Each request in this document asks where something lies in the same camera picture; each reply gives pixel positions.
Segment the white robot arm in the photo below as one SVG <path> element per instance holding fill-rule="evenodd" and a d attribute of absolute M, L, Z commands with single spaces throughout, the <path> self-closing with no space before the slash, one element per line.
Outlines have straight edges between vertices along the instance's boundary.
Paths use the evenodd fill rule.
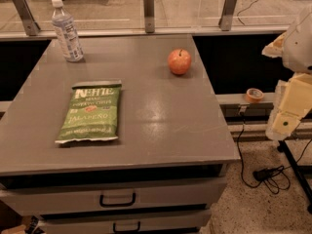
<path fill-rule="evenodd" d="M 298 127 L 312 109 L 312 5 L 306 6 L 262 54 L 281 58 L 283 66 L 293 72 L 288 82 L 279 80 L 273 109 L 267 123 L 269 139 L 284 140 Z"/>

